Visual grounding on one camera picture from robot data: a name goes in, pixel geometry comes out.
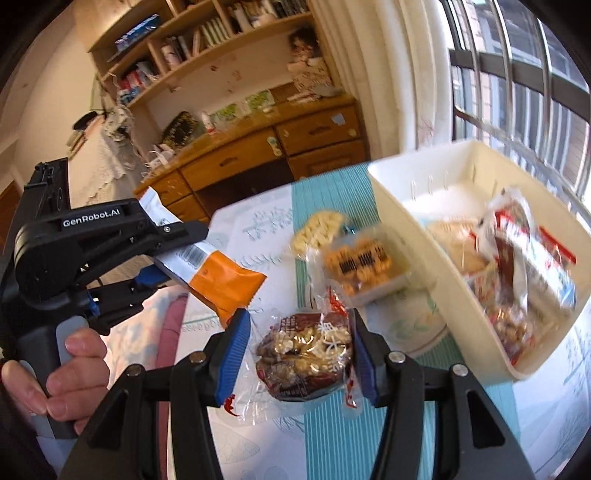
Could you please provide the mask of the person's left hand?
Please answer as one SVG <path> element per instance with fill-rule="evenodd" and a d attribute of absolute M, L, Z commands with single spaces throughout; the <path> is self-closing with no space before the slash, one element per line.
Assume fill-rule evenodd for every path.
<path fill-rule="evenodd" d="M 65 347 L 72 359 L 51 373 L 44 386 L 13 360 L 2 366 L 1 382 L 27 426 L 32 425 L 34 415 L 48 416 L 71 422 L 81 434 L 108 391 L 107 348 L 90 328 L 70 335 Z"/>

